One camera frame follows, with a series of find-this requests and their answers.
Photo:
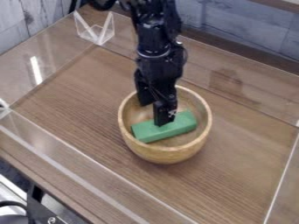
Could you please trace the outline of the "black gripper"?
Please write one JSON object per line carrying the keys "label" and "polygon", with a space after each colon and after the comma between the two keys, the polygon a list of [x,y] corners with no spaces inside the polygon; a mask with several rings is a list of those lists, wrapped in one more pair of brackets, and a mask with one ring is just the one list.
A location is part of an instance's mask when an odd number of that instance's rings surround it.
{"label": "black gripper", "polygon": [[185,48],[175,47],[162,58],[137,58],[135,89],[142,106],[154,103],[154,124],[159,127],[175,119],[178,100],[155,101],[151,86],[170,84],[184,76]]}

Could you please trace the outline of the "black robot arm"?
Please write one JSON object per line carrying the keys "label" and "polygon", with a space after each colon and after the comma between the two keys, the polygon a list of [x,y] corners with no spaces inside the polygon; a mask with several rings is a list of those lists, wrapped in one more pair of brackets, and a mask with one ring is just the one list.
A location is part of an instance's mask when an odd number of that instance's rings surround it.
{"label": "black robot arm", "polygon": [[142,106],[154,105],[154,124],[175,120],[175,83],[184,76],[186,49],[178,41],[182,20],[175,0],[87,0],[98,11],[121,4],[131,14],[138,37],[135,89]]}

